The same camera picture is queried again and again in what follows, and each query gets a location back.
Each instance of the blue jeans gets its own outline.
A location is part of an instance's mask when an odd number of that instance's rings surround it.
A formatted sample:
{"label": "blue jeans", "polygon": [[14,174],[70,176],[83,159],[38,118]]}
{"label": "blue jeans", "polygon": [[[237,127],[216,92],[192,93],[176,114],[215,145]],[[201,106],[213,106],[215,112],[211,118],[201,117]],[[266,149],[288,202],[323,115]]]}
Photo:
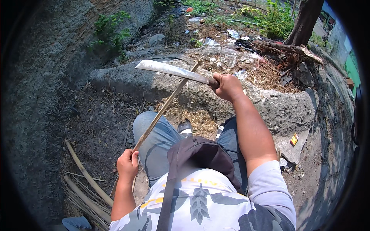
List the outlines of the blue jeans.
{"label": "blue jeans", "polygon": [[[156,112],[143,112],[136,117],[133,125],[135,142],[138,142],[156,114]],[[153,131],[143,142],[139,149],[139,157],[147,172],[150,187],[168,172],[167,151],[172,145],[182,139],[184,137],[162,116]],[[238,145],[235,117],[231,117],[225,121],[224,129],[217,143],[222,145],[229,153],[234,163],[235,176],[242,184],[242,189],[246,191],[248,185],[247,170],[245,160]]]}
{"label": "blue jeans", "polygon": [[92,229],[90,223],[85,217],[63,218],[62,224],[68,229],[68,231],[80,231],[81,228]]}

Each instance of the person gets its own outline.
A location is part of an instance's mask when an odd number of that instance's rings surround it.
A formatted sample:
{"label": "person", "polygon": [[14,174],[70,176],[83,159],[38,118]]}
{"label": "person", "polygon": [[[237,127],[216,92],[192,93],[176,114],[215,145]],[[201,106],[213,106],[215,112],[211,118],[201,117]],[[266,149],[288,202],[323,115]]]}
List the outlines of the person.
{"label": "person", "polygon": [[[217,143],[227,150],[235,177],[246,194],[240,194],[228,178],[213,169],[187,169],[176,185],[168,230],[295,230],[293,199],[282,177],[271,133],[239,79],[214,74],[217,96],[232,103],[235,117],[225,121]],[[155,112],[143,112],[134,121],[137,142]],[[126,149],[117,160],[117,184],[111,231],[157,230],[166,187],[167,151],[184,139],[161,117],[139,151]],[[136,206],[131,186],[138,172],[138,156],[145,167],[150,190]]]}

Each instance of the camouflage print shirt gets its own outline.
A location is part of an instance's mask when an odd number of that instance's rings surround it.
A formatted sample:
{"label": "camouflage print shirt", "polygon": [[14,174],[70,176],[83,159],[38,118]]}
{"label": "camouflage print shirt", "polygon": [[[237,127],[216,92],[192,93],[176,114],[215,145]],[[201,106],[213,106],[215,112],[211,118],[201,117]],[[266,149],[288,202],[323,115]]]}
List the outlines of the camouflage print shirt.
{"label": "camouflage print shirt", "polygon": [[[145,202],[118,221],[110,231],[155,231],[167,174],[150,189]],[[212,169],[194,169],[175,187],[171,230],[294,231],[296,212],[281,175],[279,162],[257,167],[248,178],[247,197]]]}

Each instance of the small yellow box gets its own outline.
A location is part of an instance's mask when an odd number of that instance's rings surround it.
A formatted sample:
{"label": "small yellow box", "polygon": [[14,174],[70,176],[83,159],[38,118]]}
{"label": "small yellow box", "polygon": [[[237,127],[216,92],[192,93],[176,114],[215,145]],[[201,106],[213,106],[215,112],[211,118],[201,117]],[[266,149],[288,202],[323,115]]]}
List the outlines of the small yellow box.
{"label": "small yellow box", "polygon": [[296,143],[298,142],[298,135],[297,135],[297,133],[294,133],[294,136],[290,139],[290,143],[293,145],[293,146],[295,146],[296,145]]}

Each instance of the machete handle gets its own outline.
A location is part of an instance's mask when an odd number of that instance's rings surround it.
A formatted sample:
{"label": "machete handle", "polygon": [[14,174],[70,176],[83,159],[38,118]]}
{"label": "machete handle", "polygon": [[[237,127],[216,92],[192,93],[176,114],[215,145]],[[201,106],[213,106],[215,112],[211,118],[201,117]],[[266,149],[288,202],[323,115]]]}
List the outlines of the machete handle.
{"label": "machete handle", "polygon": [[211,86],[212,88],[217,89],[217,88],[220,88],[220,83],[214,78],[209,78],[208,86]]}

